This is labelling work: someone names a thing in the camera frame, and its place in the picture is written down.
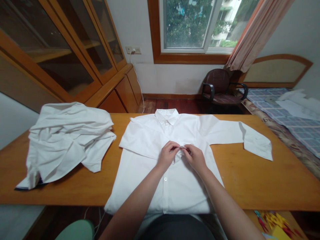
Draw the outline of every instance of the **wooden drawer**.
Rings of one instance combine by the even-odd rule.
[[[127,113],[115,90],[112,90],[109,96],[103,101],[103,103],[101,103],[99,108],[106,110],[109,113]]]
[[[142,99],[142,93],[141,93],[141,89],[140,89],[140,86],[139,86],[139,83],[138,83],[138,78],[137,78],[137,75],[134,71],[133,68],[130,69],[130,71],[128,71],[126,73],[128,79],[129,79],[129,82],[130,82],[130,85],[131,85],[131,88],[133,90],[133,93],[134,93],[134,97],[137,101],[137,104],[139,105],[140,102],[141,102],[141,99]]]
[[[125,75],[122,81],[115,88],[125,109],[128,113],[136,113],[138,104],[132,91],[128,77]]]

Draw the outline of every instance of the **shirt sleeve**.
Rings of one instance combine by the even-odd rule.
[[[268,138],[242,122],[222,121],[213,115],[200,118],[200,135],[212,144],[244,143],[244,149],[272,161],[272,146]]]
[[[158,159],[162,147],[169,141],[161,132],[145,124],[139,123],[134,118],[130,119],[119,147],[152,159]]]

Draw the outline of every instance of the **white shirt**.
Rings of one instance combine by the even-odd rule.
[[[221,121],[213,115],[179,114],[158,109],[155,114],[131,118],[121,139],[123,148],[112,194],[105,205],[115,214],[124,201],[157,164],[169,141],[193,144],[203,151],[206,164],[223,185],[211,144],[242,143],[246,150],[272,160],[271,142],[242,122]],[[212,212],[205,186],[179,151],[161,178],[148,213],[201,214]]]
[[[65,176],[79,163],[92,172],[101,170],[101,161],[116,139],[113,122],[105,110],[82,103],[45,104],[37,123],[30,128],[27,177],[17,185],[34,188]]]

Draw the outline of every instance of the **pink curtain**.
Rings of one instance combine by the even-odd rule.
[[[226,66],[249,70],[294,0],[260,0]]]

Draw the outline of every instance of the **checkered bed sheet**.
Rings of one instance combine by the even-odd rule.
[[[267,97],[278,98],[288,91],[287,88],[249,89],[247,98],[278,124],[288,128],[295,138],[320,158],[320,121],[294,117],[279,105],[275,106],[264,101]]]

